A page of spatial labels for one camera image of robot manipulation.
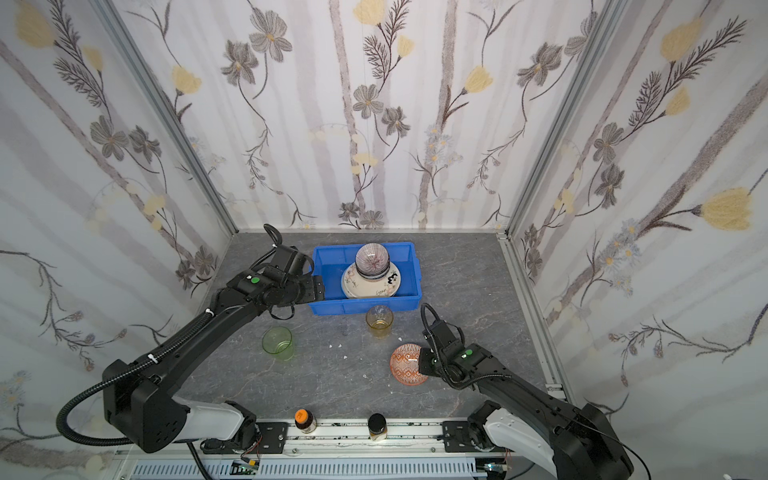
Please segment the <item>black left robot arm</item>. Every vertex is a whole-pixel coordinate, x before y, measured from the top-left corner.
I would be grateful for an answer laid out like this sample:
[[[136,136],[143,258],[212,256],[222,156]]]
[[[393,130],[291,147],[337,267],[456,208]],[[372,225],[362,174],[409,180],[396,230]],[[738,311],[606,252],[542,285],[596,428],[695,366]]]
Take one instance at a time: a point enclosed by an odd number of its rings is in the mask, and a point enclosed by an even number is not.
[[[293,246],[273,246],[159,347],[131,363],[110,364],[101,382],[60,409],[58,433],[81,445],[136,445],[145,453],[196,440],[215,440],[233,452],[250,449],[262,437],[254,413],[233,401],[193,402],[177,393],[208,356],[252,320],[323,298],[323,283],[314,273],[312,258]],[[73,410],[96,394],[102,394],[104,418],[119,437],[92,437],[70,425]]]

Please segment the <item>green glass cup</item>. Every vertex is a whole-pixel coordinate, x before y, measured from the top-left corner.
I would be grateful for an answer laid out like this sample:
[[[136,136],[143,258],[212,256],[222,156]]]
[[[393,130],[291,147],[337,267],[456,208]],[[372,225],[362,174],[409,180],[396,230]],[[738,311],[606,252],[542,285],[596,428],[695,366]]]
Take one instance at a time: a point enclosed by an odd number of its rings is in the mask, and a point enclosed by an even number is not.
[[[266,354],[280,361],[289,361],[295,354],[293,334],[282,326],[268,329],[262,336],[261,346]]]

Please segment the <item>cream floral plate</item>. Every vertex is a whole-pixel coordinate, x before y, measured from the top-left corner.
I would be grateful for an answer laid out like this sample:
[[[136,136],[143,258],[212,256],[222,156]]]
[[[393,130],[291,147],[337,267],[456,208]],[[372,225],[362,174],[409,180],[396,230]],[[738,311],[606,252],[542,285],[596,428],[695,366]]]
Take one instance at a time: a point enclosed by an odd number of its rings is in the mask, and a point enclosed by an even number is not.
[[[361,276],[355,264],[350,265],[341,278],[343,294],[349,299],[393,297],[401,286],[402,275],[398,267],[391,263],[385,275],[378,279]]]

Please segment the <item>amber glass cup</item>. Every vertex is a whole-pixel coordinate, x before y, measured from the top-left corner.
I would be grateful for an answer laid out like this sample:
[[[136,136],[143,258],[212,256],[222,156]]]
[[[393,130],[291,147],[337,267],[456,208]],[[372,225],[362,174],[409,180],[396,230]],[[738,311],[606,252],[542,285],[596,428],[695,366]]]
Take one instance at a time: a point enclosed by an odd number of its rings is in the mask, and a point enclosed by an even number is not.
[[[376,305],[367,311],[365,321],[374,337],[385,338],[391,333],[394,313],[386,305]]]

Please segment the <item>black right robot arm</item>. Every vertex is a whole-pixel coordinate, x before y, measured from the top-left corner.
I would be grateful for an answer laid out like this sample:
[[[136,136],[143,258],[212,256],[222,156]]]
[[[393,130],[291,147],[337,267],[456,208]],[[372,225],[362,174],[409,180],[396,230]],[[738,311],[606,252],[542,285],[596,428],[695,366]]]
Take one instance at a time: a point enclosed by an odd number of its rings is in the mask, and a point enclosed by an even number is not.
[[[533,386],[491,352],[464,343],[437,318],[422,321],[428,347],[419,371],[456,390],[475,388],[488,400],[475,428],[483,440],[514,451],[557,479],[628,479],[635,467],[606,415],[577,407]]]

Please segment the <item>orange patterned bowl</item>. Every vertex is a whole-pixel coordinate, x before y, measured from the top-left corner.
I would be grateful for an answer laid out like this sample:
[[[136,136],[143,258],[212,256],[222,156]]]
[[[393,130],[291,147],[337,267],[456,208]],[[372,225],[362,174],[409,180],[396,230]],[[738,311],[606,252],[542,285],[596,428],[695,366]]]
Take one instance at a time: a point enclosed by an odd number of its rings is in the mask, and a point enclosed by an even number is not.
[[[390,372],[401,384],[418,386],[425,383],[428,377],[419,371],[421,347],[406,343],[397,347],[390,357]]]

